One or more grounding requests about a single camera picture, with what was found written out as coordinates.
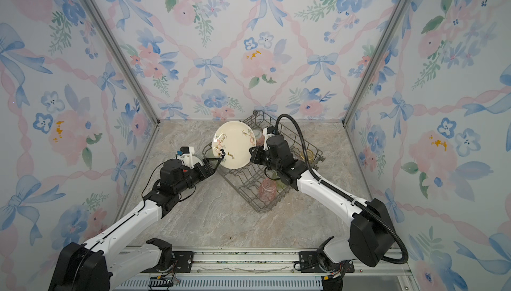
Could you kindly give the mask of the cream flamingo plate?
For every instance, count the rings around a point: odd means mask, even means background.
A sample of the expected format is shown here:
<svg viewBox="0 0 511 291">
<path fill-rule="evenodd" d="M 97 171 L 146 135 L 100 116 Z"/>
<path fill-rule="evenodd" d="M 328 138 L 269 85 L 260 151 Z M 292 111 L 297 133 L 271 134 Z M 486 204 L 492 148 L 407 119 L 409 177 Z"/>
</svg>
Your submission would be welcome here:
<svg viewBox="0 0 511 291">
<path fill-rule="evenodd" d="M 212 153 L 222 157 L 221 166 L 241 169 L 250 163 L 250 149 L 256 146 L 253 130 L 242 122 L 227 122 L 221 125 L 212 140 Z"/>
</svg>

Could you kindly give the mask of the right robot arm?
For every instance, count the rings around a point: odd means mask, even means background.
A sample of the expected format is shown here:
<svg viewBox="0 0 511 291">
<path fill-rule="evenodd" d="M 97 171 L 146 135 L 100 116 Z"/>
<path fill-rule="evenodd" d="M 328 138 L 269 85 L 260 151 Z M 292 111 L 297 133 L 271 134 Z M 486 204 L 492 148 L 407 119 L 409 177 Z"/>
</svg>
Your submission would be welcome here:
<svg viewBox="0 0 511 291">
<path fill-rule="evenodd" d="M 369 267 L 385 260 L 395 239 L 382 202 L 366 201 L 325 180 L 293 156 L 281 135 L 270 137 L 267 146 L 255 146 L 249 152 L 252 163 L 275 171 L 285 185 L 320 202 L 348 225 L 346 238 L 331 237 L 318 247 L 318 262 L 323 270 L 331 271 L 346 260 L 359 260 Z"/>
</svg>

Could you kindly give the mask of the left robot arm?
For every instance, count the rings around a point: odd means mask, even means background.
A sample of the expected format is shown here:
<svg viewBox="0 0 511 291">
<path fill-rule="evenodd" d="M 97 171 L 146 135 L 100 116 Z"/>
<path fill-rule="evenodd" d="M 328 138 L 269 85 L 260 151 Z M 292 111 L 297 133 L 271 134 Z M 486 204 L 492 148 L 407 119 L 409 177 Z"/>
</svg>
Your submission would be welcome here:
<svg viewBox="0 0 511 291">
<path fill-rule="evenodd" d="M 145 270 L 165 275 L 175 269 L 178 260 L 165 240 L 152 238 L 135 251 L 123 251 L 183 202 L 182 192 L 213 176 L 224 157 L 221 153 L 198 159 L 180 150 L 161 163 L 159 178 L 132 211 L 84 243 L 70 243 L 60 252 L 49 290 L 114 290 Z"/>
</svg>

